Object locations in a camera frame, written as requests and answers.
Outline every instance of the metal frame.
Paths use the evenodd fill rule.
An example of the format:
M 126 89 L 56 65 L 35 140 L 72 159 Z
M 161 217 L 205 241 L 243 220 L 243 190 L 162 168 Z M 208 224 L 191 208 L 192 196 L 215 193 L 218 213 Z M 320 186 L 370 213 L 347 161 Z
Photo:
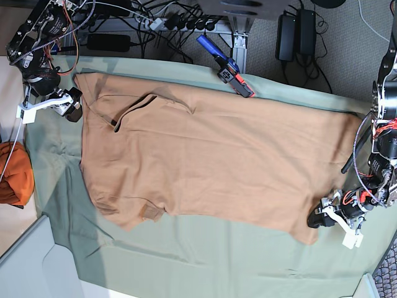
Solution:
M 124 18 L 133 27 L 138 27 L 138 22 L 133 17 Z M 220 20 L 215 24 L 213 31 L 195 30 L 194 32 L 205 32 L 206 34 L 219 34 L 226 44 L 232 49 L 233 59 L 239 66 L 240 73 L 246 72 L 247 61 L 247 38 L 251 30 L 254 19 L 247 17 L 229 17 L 229 20 Z M 146 25 L 141 24 L 141 30 L 150 30 Z M 96 33 L 101 32 L 122 32 L 131 31 L 124 22 L 119 19 L 107 20 Z M 159 31 L 170 31 L 165 26 L 161 27 Z M 188 28 L 183 28 L 181 31 L 190 31 Z M 88 35 L 88 28 L 80 30 L 79 34 L 83 39 Z

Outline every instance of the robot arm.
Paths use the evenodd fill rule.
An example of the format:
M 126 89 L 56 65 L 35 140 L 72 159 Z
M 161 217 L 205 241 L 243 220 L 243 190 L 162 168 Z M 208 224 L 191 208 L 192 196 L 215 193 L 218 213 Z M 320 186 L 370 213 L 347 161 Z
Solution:
M 36 111 L 47 107 L 72 122 L 81 118 L 81 92 L 76 88 L 62 91 L 58 87 L 62 73 L 59 67 L 52 65 L 47 47 L 68 34 L 66 32 L 71 25 L 70 17 L 79 8 L 69 0 L 39 0 L 27 20 L 7 44 L 10 64 L 18 67 L 24 84 L 30 88 L 34 96 L 44 97 L 39 104 L 32 105 L 29 100 L 25 100 L 19 105 L 17 117 L 23 118 L 25 124 L 34 122 Z
M 342 173 L 354 165 L 358 187 L 337 189 L 322 198 L 308 217 L 308 226 L 330 227 L 336 222 L 346 232 L 344 245 L 350 249 L 360 246 L 360 232 L 365 215 L 374 207 L 391 207 L 397 199 L 397 15 L 393 21 L 390 44 L 383 57 L 378 80 L 373 83 L 373 106 L 357 132 L 354 149 Z M 371 120 L 361 139 L 360 129 Z M 368 158 L 370 171 L 363 174 L 357 169 L 355 156 L 371 137 L 372 152 Z

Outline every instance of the clamp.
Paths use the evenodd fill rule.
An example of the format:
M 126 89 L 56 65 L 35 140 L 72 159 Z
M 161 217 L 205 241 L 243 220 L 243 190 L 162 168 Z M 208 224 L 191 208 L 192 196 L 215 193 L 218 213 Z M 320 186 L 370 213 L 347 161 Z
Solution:
M 225 83 L 230 83 L 237 94 L 242 97 L 252 97 L 255 92 L 247 85 L 240 76 L 238 65 L 232 58 L 226 55 L 205 35 L 201 35 L 197 41 L 201 44 L 215 59 L 221 67 L 218 77 Z

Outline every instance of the green cloth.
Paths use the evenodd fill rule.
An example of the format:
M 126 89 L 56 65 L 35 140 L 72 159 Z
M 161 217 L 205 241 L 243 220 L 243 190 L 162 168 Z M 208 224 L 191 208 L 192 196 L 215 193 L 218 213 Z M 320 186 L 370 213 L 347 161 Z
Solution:
M 67 69 L 73 61 L 56 57 L 55 65 Z M 233 92 L 209 68 L 182 63 L 81 57 L 78 71 Z M 244 78 L 258 97 L 332 111 L 369 110 L 352 99 Z M 60 86 L 70 88 L 71 79 L 63 77 Z M 349 296 L 362 275 L 375 269 L 397 228 L 397 207 L 377 207 L 363 225 L 362 246 L 353 250 L 342 246 L 344 232 L 337 225 L 320 228 L 311 246 L 277 230 L 195 215 L 165 214 L 125 232 L 89 200 L 79 169 L 81 127 L 82 121 L 39 111 L 27 126 L 26 143 L 38 213 L 49 216 L 55 242 L 72 251 L 79 277 L 87 282 L 139 298 Z

